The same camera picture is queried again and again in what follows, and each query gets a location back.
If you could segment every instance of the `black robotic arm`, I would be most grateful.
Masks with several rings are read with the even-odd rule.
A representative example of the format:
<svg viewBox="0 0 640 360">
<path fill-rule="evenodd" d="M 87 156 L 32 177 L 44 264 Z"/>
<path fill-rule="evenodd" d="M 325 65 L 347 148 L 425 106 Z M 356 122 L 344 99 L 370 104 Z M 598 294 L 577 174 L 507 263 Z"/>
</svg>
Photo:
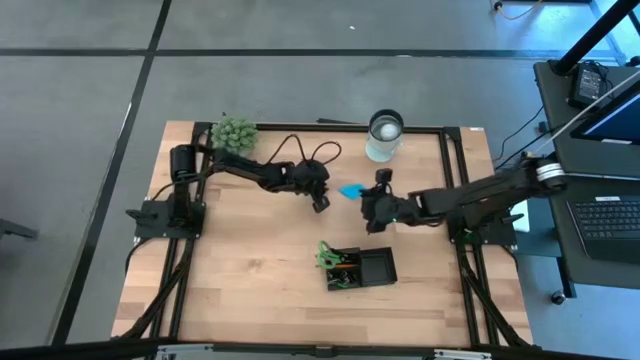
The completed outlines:
<svg viewBox="0 0 640 360">
<path fill-rule="evenodd" d="M 437 226 L 451 217 L 475 230 L 523 200 L 549 196 L 565 187 L 560 165 L 544 158 L 525 159 L 513 169 L 457 188 L 413 191 L 407 198 L 390 190 L 391 175 L 391 169 L 378 170 L 376 185 L 361 190 L 361 212 L 369 233 L 384 231 L 392 222 Z"/>
</svg>

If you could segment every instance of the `white ball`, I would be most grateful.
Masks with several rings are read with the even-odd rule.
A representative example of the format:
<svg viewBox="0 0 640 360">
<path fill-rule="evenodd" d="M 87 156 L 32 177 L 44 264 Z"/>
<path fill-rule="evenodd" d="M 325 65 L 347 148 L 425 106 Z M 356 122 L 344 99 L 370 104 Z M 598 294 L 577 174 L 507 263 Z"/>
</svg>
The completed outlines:
<svg viewBox="0 0 640 360">
<path fill-rule="evenodd" d="M 380 129 L 380 137 L 382 140 L 393 140 L 398 136 L 400 130 L 394 124 L 384 124 Z"/>
</svg>

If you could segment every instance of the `black floor stripe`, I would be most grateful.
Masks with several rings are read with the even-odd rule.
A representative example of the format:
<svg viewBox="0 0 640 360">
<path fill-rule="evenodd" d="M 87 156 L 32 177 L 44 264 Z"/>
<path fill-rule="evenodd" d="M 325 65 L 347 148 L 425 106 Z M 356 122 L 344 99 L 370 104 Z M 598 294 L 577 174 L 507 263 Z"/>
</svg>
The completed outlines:
<svg viewBox="0 0 640 360">
<path fill-rule="evenodd" d="M 46 48 L 0 48 L 0 56 L 146 56 L 147 49 L 46 49 Z"/>
<path fill-rule="evenodd" d="M 160 49 L 155 56 L 162 57 L 216 57 L 216 56 L 391 56 L 391 57 L 445 57 L 445 58 L 505 58 L 556 59 L 565 50 L 428 50 L 428 49 Z M 610 50 L 593 50 L 590 58 L 616 58 Z"/>
<path fill-rule="evenodd" d="M 156 26 L 153 30 L 151 42 L 149 43 L 149 52 L 153 52 L 158 47 L 158 42 L 160 41 L 160 36 L 162 35 L 162 30 L 167 20 L 167 15 L 169 13 L 170 7 L 171 0 L 164 0 L 164 2 L 162 3 L 162 8 L 160 9 L 160 14 L 158 15 L 158 21 L 156 22 Z M 116 181 L 118 180 L 118 173 L 120 172 L 122 160 L 124 159 L 124 155 L 127 150 L 127 144 L 129 143 L 131 132 L 133 131 L 133 125 L 135 123 L 136 115 L 138 114 L 138 110 L 140 108 L 140 102 L 142 101 L 144 88 L 147 84 L 147 80 L 149 79 L 149 73 L 151 72 L 153 59 L 153 55 L 147 55 L 145 56 L 144 62 L 142 63 L 142 68 L 140 70 L 140 74 L 138 75 L 138 81 L 136 82 L 135 88 L 133 90 L 133 95 L 131 97 L 131 102 L 129 104 L 129 111 L 127 112 L 127 116 L 124 119 L 122 129 L 120 130 L 120 135 L 118 136 L 118 140 L 116 141 L 116 145 L 111 156 L 111 161 L 109 162 L 109 166 L 107 168 L 107 173 L 103 180 L 98 199 L 96 200 L 96 204 L 93 209 L 91 222 L 88 224 L 87 231 L 85 232 L 85 238 L 83 241 L 84 245 L 82 247 L 80 259 L 75 267 L 75 271 L 73 272 L 73 279 L 71 280 L 71 284 L 69 285 L 66 299 L 64 301 L 64 305 L 62 307 L 62 311 L 60 312 L 58 323 L 53 334 L 52 345 L 54 346 L 65 344 L 67 342 L 67 338 L 69 337 L 69 332 L 71 330 L 71 326 L 73 325 L 73 318 L 75 316 L 76 310 L 78 309 L 78 304 L 80 303 L 80 298 L 82 296 L 82 290 L 84 289 L 84 285 L 91 268 L 91 262 L 93 260 L 96 248 L 98 247 L 100 232 L 102 231 L 102 226 L 104 225 L 104 220 L 107 216 L 109 203 L 111 202 L 111 197 L 113 196 Z"/>
<path fill-rule="evenodd" d="M 436 49 L 44 49 L 0 48 L 0 56 L 78 56 L 78 57 L 224 57 L 224 56 L 378 56 L 378 57 L 445 57 L 504 58 L 547 60 L 562 57 L 566 50 L 436 50 Z M 617 59 L 621 53 L 592 50 L 587 57 Z"/>
</svg>

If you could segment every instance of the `green toy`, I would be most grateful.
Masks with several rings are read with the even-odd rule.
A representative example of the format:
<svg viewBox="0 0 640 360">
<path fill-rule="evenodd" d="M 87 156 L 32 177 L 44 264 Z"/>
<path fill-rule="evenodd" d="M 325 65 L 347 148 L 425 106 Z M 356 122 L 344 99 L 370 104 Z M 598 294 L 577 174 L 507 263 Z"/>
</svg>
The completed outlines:
<svg viewBox="0 0 640 360">
<path fill-rule="evenodd" d="M 215 148 L 225 148 L 230 152 L 247 156 L 258 142 L 256 124 L 244 118 L 224 116 L 222 121 L 211 128 L 211 141 Z"/>
</svg>

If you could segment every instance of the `laptop keyboard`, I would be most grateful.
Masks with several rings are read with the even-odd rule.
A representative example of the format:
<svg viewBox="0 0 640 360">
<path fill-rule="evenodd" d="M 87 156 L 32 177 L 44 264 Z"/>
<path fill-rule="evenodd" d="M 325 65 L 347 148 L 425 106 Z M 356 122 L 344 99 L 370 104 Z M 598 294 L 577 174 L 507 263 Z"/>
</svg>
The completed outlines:
<svg viewBox="0 0 640 360">
<path fill-rule="evenodd" d="M 640 201 L 569 202 L 585 240 L 640 240 Z"/>
</svg>

